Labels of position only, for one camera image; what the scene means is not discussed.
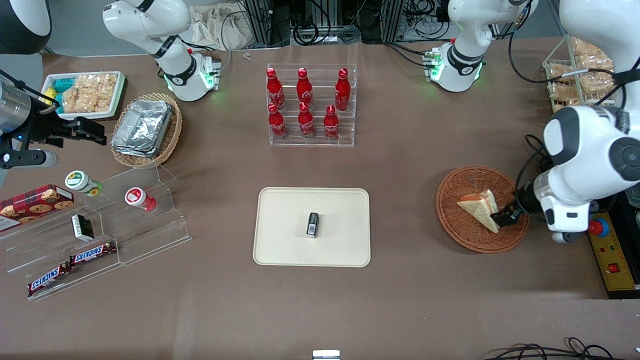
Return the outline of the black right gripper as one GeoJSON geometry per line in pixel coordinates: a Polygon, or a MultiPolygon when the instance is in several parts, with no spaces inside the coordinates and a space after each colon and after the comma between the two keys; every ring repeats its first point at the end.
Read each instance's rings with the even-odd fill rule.
{"type": "Polygon", "coordinates": [[[106,146],[107,137],[103,132],[103,125],[96,121],[87,118],[66,120],[57,114],[32,114],[22,124],[22,148],[27,150],[32,143],[36,142],[62,149],[64,148],[64,139],[72,137],[74,126],[77,141],[90,141],[100,146],[106,146]]]}

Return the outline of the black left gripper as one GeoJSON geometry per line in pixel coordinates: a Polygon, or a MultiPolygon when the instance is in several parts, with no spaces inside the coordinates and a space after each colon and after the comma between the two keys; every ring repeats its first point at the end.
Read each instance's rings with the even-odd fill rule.
{"type": "Polygon", "coordinates": [[[491,215],[499,228],[512,226],[518,223],[519,218],[525,212],[537,213],[537,197],[534,191],[534,181],[528,181],[519,187],[515,193],[516,200],[508,203],[502,210],[491,215]]]}

